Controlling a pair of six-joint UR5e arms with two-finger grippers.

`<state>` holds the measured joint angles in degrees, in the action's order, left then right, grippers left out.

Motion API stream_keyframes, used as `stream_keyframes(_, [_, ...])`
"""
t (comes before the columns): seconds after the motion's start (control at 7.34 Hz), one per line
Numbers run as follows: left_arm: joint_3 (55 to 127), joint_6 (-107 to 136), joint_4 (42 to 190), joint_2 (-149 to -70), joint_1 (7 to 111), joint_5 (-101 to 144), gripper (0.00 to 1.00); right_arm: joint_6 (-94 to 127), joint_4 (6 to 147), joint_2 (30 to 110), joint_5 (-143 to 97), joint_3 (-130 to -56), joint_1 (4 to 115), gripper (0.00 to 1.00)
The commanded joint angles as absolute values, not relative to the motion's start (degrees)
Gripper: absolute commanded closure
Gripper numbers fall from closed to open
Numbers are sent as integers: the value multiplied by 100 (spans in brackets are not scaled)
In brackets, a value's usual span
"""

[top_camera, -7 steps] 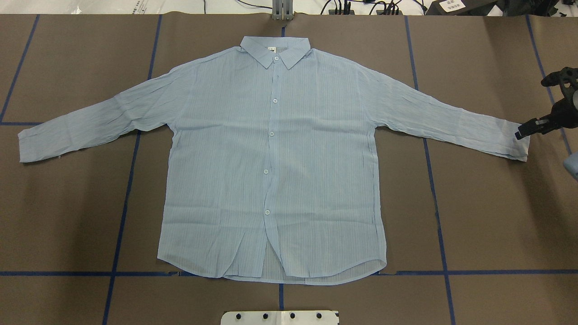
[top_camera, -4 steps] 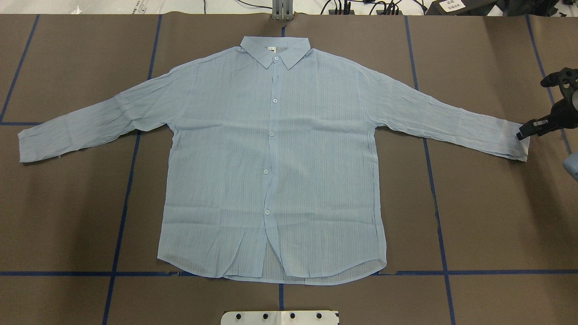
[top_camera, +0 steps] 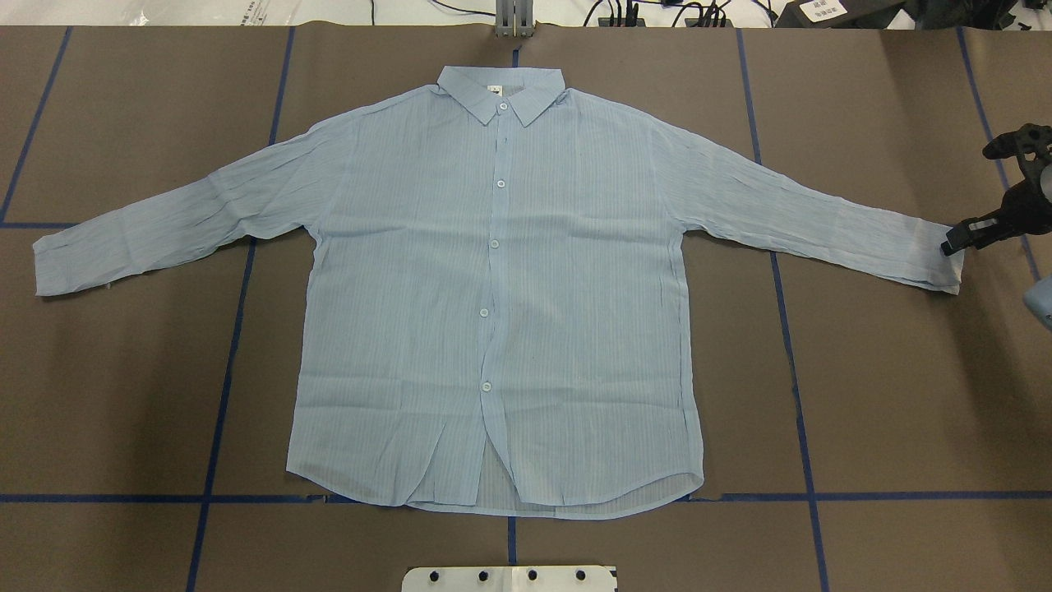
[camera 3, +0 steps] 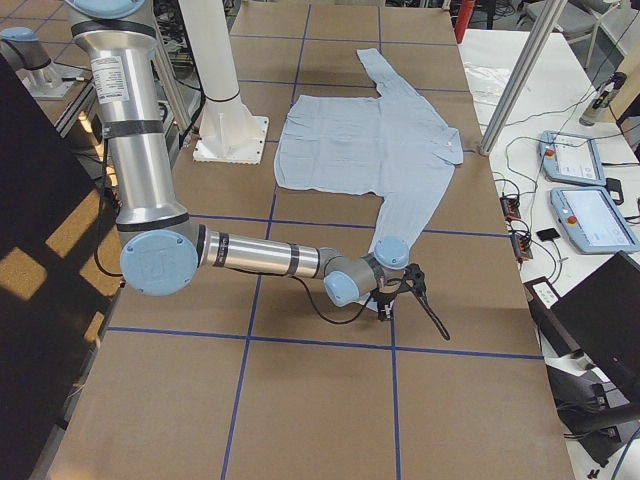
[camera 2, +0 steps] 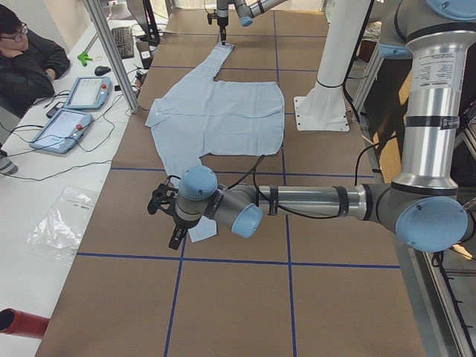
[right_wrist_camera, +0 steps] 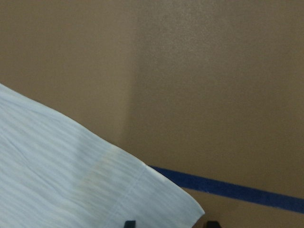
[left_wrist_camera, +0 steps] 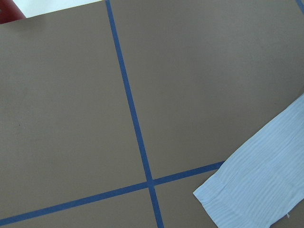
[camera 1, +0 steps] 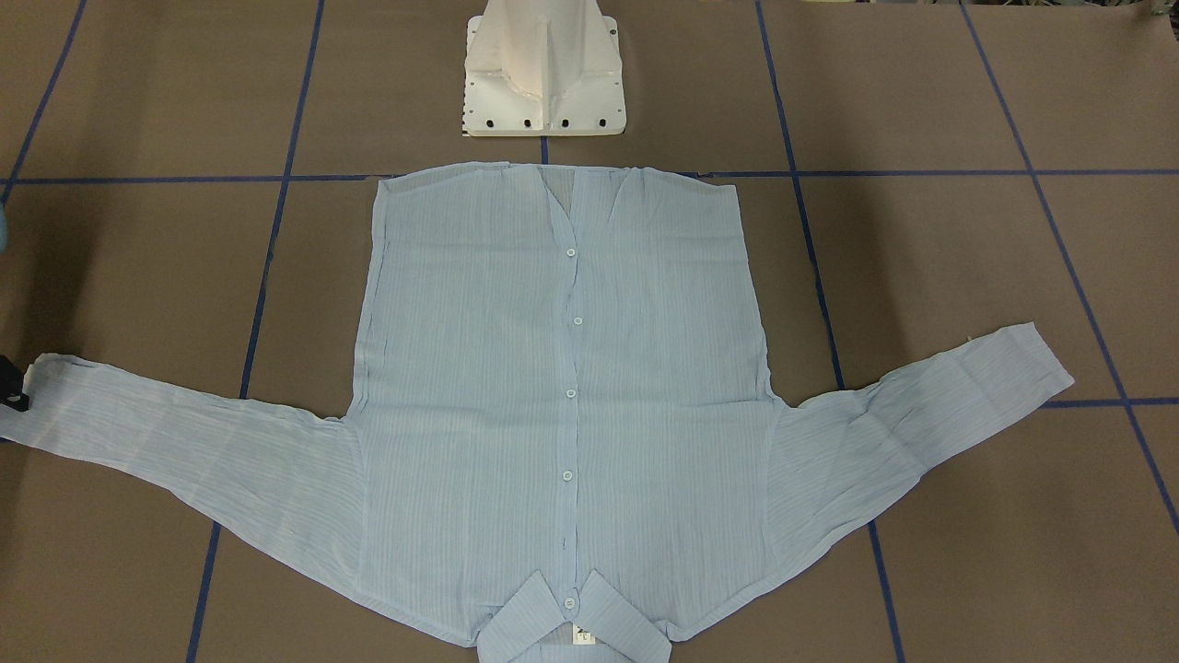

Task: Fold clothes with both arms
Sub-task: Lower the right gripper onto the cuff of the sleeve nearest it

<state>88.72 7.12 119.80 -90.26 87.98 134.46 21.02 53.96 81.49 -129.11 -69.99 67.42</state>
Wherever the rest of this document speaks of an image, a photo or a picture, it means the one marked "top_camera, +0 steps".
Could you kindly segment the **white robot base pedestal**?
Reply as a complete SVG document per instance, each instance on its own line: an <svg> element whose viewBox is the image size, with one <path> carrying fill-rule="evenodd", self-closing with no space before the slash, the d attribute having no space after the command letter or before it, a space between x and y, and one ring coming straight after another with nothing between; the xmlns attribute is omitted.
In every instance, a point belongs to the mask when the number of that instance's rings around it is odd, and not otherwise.
<svg viewBox="0 0 1052 592"><path fill-rule="evenodd" d="M618 591L615 567L547 565L421 567L409 570L402 591Z"/></svg>

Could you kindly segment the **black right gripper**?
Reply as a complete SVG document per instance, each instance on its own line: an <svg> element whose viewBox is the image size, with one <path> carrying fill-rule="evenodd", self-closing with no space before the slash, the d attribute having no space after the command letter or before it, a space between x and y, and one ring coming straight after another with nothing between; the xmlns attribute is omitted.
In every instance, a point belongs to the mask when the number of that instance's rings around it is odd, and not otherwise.
<svg viewBox="0 0 1052 592"><path fill-rule="evenodd" d="M1004 132L983 149L991 160L1014 158L1023 180L1012 185L995 213L963 219L950 226L940 244L943 256L967 248L991 246L1021 234L1047 234L1051 229L1051 127L1028 123L1015 132Z"/></svg>

